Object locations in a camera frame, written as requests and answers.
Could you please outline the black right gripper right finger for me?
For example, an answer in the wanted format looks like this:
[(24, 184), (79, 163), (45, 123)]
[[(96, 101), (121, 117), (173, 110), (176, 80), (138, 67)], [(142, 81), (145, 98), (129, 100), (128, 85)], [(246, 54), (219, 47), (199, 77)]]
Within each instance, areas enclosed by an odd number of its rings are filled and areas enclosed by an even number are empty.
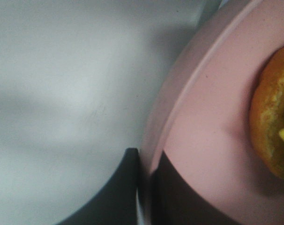
[(222, 211), (191, 188), (166, 153), (153, 173), (151, 222), (154, 225), (279, 225), (284, 212), (266, 204), (248, 204), (248, 195), (238, 194), (237, 202), (228, 191), (214, 188), (229, 207)]

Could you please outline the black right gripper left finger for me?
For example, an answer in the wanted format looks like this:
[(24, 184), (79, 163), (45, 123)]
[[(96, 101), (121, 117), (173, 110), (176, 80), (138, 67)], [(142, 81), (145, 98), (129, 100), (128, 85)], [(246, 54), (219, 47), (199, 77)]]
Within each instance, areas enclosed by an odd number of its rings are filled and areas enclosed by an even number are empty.
[(139, 153), (128, 148), (101, 190), (60, 225), (136, 225)]

